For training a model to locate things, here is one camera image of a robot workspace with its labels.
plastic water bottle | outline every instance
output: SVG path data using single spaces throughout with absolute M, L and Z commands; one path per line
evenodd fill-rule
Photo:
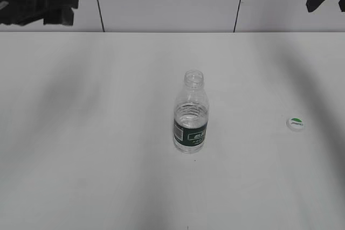
M 187 71 L 174 107 L 174 144 L 178 150 L 192 154 L 203 147 L 209 107 L 203 73 Z

table surface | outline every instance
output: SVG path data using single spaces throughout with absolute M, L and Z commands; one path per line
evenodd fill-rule
M 0 33 L 0 228 L 343 229 L 344 37 Z M 186 155 L 191 68 L 210 118 Z

